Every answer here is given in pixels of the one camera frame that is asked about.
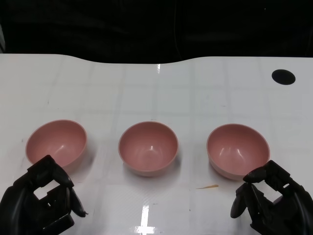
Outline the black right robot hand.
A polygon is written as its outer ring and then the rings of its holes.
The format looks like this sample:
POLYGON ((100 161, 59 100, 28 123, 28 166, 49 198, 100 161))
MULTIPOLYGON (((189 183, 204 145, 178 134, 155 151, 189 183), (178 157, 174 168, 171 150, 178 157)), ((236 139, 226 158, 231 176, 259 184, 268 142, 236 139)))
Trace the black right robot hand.
POLYGON ((311 235, 313 233, 313 200, 290 174, 274 161, 256 168, 236 190, 231 218, 248 210, 251 228, 262 235, 311 235), (264 181, 281 193, 274 202, 258 190, 255 183, 264 181))

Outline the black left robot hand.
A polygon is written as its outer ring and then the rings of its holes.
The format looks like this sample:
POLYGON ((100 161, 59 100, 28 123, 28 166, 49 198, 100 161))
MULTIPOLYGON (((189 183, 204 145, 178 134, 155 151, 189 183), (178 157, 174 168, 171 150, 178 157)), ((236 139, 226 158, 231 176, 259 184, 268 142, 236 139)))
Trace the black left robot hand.
POLYGON ((2 235, 59 235, 74 225, 71 212, 87 215, 68 174, 47 155, 5 191, 2 235))

